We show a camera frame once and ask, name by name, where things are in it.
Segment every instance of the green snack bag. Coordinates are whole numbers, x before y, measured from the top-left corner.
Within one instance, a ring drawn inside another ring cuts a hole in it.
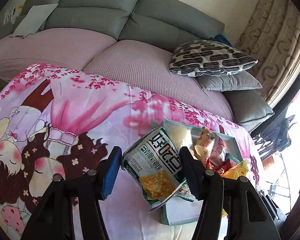
[[[164,205],[185,182],[179,153],[162,127],[136,141],[123,154],[121,168],[142,188],[150,211]]]

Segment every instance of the gray pillow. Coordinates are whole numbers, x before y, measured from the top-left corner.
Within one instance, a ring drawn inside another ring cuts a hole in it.
[[[224,43],[197,40],[184,43],[174,51],[169,71],[189,77],[228,76],[252,68],[257,62]]]
[[[197,81],[203,90],[220,92],[262,88],[259,81],[246,71],[230,76],[199,76]]]
[[[32,6],[10,37],[21,36],[25,38],[29,34],[36,33],[57,5],[56,3]]]
[[[256,90],[228,91],[223,94],[238,125],[254,126],[274,115],[274,111]]]

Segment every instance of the cartoon girl face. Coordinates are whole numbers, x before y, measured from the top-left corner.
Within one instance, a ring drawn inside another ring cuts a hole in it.
[[[14,175],[24,169],[21,153],[17,146],[8,140],[0,142],[0,163],[7,166],[9,175]]]
[[[60,174],[64,179],[66,178],[62,163],[48,157],[37,159],[34,163],[34,173],[29,183],[29,191],[32,197],[41,197],[56,173]]]

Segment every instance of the throw pillow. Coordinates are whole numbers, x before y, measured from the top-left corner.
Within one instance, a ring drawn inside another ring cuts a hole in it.
[[[58,4],[55,3],[32,6],[28,11],[26,17],[24,17],[22,22],[18,25],[18,27],[15,29],[14,33],[10,35],[10,37],[21,36],[25,38],[30,34],[36,33],[39,30],[40,26],[57,7],[57,5]]]
[[[226,76],[252,68],[257,62],[221,42],[197,40],[184,43],[174,51],[169,71],[190,77]]]
[[[246,71],[229,76],[199,76],[197,81],[203,90],[220,92],[262,88],[259,81]]]

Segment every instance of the pink blanket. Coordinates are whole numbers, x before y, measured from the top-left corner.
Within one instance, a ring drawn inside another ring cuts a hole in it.
[[[81,176],[107,158],[114,146],[125,151],[163,118],[234,137],[247,175],[258,188],[262,164],[248,132],[224,118],[172,98],[99,75],[35,64],[13,79],[0,95],[0,225],[20,239],[31,213],[55,173]],[[81,239],[78,202],[74,227]],[[171,228],[159,223],[126,171],[100,203],[110,239],[168,239],[192,235],[194,225]]]

